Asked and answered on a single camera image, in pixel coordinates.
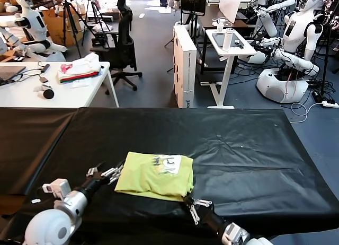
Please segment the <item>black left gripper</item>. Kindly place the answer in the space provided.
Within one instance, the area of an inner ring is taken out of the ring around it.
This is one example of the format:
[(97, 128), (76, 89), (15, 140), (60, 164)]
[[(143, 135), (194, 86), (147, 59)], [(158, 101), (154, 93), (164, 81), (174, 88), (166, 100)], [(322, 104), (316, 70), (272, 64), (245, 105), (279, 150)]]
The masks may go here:
[(121, 162), (117, 167), (106, 170), (105, 162), (97, 164), (95, 167), (89, 168), (86, 174), (85, 182), (79, 186), (78, 191), (84, 195), (94, 195), (101, 186), (113, 183), (121, 176), (124, 163)]

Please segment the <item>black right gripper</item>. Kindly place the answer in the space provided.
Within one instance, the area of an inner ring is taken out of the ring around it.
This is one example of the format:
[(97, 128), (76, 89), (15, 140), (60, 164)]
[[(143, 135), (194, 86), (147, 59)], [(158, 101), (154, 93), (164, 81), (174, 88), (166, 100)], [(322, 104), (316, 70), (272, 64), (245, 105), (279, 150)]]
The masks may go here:
[(216, 235), (223, 234), (228, 222), (222, 216), (215, 213), (215, 207), (212, 201), (194, 199), (187, 196), (186, 206), (189, 209), (195, 225), (199, 225), (201, 222), (210, 227)]

